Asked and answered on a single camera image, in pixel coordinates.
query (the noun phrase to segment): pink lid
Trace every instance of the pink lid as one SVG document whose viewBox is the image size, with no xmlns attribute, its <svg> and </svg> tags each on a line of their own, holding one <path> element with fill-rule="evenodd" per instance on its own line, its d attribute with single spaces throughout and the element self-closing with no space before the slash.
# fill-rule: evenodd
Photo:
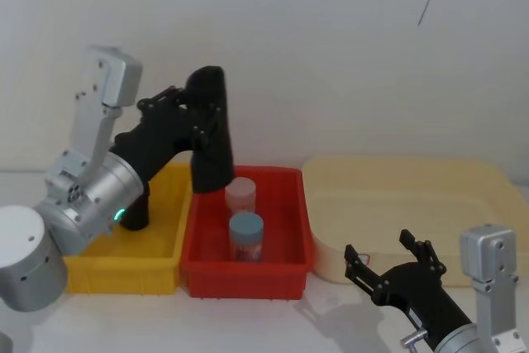
<svg viewBox="0 0 529 353">
<path fill-rule="evenodd" d="M 224 189 L 226 204 L 229 207 L 246 205 L 255 200 L 257 187 L 249 178 L 237 177 Z"/>
</svg>

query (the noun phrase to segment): jar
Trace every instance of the jar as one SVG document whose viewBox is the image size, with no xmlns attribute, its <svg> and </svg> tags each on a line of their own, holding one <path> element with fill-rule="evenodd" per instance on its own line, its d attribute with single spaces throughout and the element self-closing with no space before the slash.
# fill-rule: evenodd
<svg viewBox="0 0 529 353">
<path fill-rule="evenodd" d="M 263 218 L 253 212 L 239 212 L 230 219 L 230 259 L 261 260 Z"/>
<path fill-rule="evenodd" d="M 231 210 L 231 215 L 241 211 L 255 212 L 255 198 L 257 186 L 249 178 L 237 177 L 224 189 L 226 205 Z"/>
</svg>

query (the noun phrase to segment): white wall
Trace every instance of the white wall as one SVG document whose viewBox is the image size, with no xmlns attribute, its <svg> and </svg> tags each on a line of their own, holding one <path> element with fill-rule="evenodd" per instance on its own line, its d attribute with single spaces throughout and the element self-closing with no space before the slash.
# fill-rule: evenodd
<svg viewBox="0 0 529 353">
<path fill-rule="evenodd" d="M 239 162 L 463 155 L 529 177 L 529 2 L 431 0 L 417 27 L 425 1 L 0 0 L 0 168 L 66 145 L 95 43 L 143 61 L 141 96 L 223 66 Z"/>
</svg>

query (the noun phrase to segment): yellow bin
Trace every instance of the yellow bin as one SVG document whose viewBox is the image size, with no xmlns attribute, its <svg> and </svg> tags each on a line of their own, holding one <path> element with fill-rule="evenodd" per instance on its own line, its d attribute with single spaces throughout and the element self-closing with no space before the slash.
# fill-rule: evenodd
<svg viewBox="0 0 529 353">
<path fill-rule="evenodd" d="M 149 226 L 115 226 L 81 256 L 65 258 L 69 293 L 172 294 L 191 203 L 187 164 L 170 163 L 150 181 Z"/>
</svg>

